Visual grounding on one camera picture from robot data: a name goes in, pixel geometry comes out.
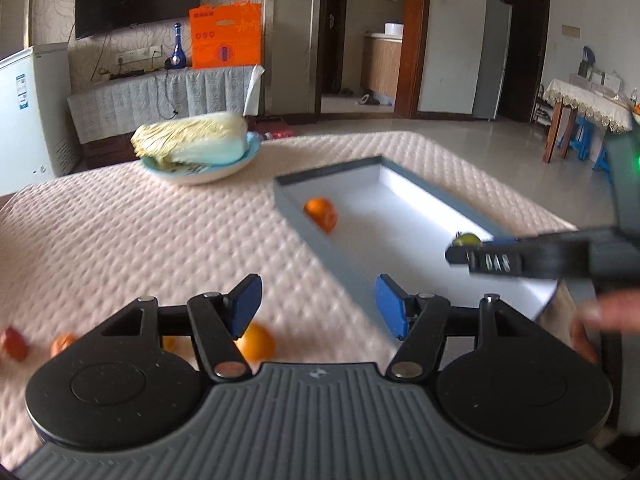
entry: tiled floor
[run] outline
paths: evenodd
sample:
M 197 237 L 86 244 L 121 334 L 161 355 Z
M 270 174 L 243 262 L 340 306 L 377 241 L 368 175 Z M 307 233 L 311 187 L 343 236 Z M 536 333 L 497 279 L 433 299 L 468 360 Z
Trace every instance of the tiled floor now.
M 362 96 L 353 95 L 351 97 L 340 97 L 337 95 L 323 95 L 322 108 L 323 114 L 373 114 L 388 113 L 392 114 L 394 108 L 392 106 L 383 105 L 359 105 L 358 101 Z
M 606 175 L 591 171 L 593 163 L 577 160 L 573 151 L 566 160 L 554 152 L 551 163 L 545 164 L 542 162 L 545 138 L 527 124 L 507 120 L 490 123 L 384 119 L 327 121 L 295 126 L 294 129 L 300 134 L 311 135 L 390 130 L 417 132 L 578 227 L 601 226 L 614 221 Z

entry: blue plastic stool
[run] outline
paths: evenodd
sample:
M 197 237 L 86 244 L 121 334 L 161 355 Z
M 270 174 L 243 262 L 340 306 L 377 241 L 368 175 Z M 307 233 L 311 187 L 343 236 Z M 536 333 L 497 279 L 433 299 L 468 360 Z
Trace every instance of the blue plastic stool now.
M 587 160 L 591 154 L 591 137 L 593 135 L 593 124 L 584 117 L 575 118 L 575 126 L 572 131 L 569 147 L 578 152 L 578 159 Z M 558 148 L 562 146 L 564 136 L 558 140 Z
M 596 163 L 593 165 L 593 168 L 591 168 L 591 171 L 596 171 L 600 168 L 607 172 L 607 180 L 611 184 L 611 172 L 609 171 L 609 163 L 607 162 L 607 149 L 604 147 L 604 145 L 601 147 L 600 154 L 598 155 L 598 160 L 596 160 Z

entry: orange gift box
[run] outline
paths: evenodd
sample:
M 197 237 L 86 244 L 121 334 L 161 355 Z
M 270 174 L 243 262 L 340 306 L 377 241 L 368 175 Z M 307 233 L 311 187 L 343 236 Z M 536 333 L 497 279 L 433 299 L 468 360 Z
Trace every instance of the orange gift box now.
M 189 11 L 194 68 L 262 63 L 261 4 L 235 2 Z

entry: human hand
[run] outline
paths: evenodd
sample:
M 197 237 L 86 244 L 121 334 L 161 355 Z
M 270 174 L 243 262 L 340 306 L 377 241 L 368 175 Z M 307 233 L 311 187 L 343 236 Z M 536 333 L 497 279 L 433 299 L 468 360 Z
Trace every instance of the human hand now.
M 640 289 L 603 294 L 578 307 L 571 330 L 572 346 L 595 364 L 598 354 L 587 340 L 585 326 L 601 332 L 640 333 Z

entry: metal pin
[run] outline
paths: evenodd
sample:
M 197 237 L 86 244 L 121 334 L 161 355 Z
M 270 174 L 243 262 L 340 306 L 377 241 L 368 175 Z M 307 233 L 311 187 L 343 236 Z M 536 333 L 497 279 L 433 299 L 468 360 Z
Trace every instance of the metal pin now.
M 400 361 L 391 367 L 391 373 L 399 379 L 415 379 L 422 375 L 422 367 L 412 361 Z
M 223 379 L 237 379 L 248 372 L 248 367 L 239 361 L 224 361 L 218 363 L 213 371 Z

